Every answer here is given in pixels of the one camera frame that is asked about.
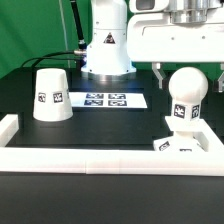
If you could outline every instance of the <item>black table surface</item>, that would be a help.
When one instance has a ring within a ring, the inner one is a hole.
[[[171,133],[168,91],[152,72],[117,83],[82,79],[68,70],[70,91],[143,93],[147,109],[73,108],[63,122],[33,119],[35,75],[16,69],[0,80],[0,118],[19,114],[13,147],[152,150],[154,139]],[[204,118],[224,136],[224,95],[211,86],[202,103]],[[222,224],[224,177],[163,175],[78,175],[0,173],[1,223]]]

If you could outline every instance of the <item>green backdrop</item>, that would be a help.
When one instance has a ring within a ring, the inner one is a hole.
[[[83,32],[91,41],[92,14],[90,0],[77,0]],[[25,60],[48,53],[77,48],[77,35],[69,0],[1,0],[0,1],[0,78],[19,67]],[[67,62],[45,61],[68,66]],[[150,64],[137,63],[138,69],[150,69]],[[186,66],[165,64],[171,73]],[[218,64],[194,64],[210,79],[221,74]]]

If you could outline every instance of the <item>upside-down cup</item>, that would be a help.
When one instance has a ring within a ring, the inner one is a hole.
[[[63,121],[73,115],[66,72],[46,68],[37,71],[33,117],[41,121]]]

